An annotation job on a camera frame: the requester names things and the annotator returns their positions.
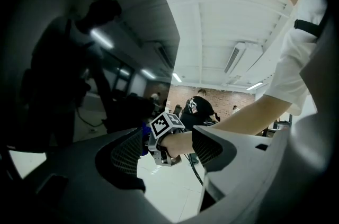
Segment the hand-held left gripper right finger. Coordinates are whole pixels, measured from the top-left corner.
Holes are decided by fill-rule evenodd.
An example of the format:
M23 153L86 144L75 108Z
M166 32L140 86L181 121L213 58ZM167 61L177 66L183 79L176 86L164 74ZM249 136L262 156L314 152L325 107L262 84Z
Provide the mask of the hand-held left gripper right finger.
M287 130L270 138L195 126L192 146L205 170L205 190L211 196L226 196L245 179L257 182L256 172L280 162L288 136Z

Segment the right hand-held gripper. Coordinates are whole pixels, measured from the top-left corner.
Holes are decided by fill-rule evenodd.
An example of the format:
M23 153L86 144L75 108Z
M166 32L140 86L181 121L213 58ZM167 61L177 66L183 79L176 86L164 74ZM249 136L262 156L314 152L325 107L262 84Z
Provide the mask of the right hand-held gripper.
M161 145L162 140L176 133L183 133L185 126L175 114L163 112L150 123L151 134L148 150L158 166L174 166L181 162L181 157L172 158L167 148Z

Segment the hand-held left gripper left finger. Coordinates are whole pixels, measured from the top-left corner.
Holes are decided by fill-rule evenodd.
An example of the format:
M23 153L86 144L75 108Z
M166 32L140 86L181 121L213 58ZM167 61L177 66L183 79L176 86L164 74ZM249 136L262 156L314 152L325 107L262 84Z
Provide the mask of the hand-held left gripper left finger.
M76 142L32 171L24 185L55 217L148 218L137 176L141 153L141 129Z

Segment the blue cloth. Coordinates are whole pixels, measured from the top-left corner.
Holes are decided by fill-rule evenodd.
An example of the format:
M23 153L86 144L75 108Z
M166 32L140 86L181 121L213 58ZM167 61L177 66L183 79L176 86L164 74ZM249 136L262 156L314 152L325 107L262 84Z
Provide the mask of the blue cloth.
M148 142L149 137L152 134L151 127L146 125L144 122L142 123L142 153L141 156L145 156L149 153L148 150Z

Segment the person's right forearm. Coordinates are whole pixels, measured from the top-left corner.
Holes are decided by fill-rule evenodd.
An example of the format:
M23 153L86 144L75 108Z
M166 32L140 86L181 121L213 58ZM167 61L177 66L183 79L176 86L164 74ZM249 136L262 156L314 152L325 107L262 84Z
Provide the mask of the person's right forearm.
M209 128L246 135L256 135L273 123L280 115L287 111L290 106L292 106L292 104L289 102L263 95L254 103L245 106L238 112Z

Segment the person's right hand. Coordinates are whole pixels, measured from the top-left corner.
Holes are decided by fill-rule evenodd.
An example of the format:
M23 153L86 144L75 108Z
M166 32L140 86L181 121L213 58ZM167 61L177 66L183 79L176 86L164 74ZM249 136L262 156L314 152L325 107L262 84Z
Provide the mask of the person's right hand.
M194 153L191 131L168 135L161 141L160 145L166 148L172 158Z

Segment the white ceiling air conditioner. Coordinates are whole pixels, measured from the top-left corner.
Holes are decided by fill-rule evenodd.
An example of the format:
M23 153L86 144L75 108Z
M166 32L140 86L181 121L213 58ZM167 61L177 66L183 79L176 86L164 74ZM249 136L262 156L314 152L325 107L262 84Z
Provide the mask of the white ceiling air conditioner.
M249 42L238 42L226 64L224 72L229 78L243 76L263 54L262 46Z

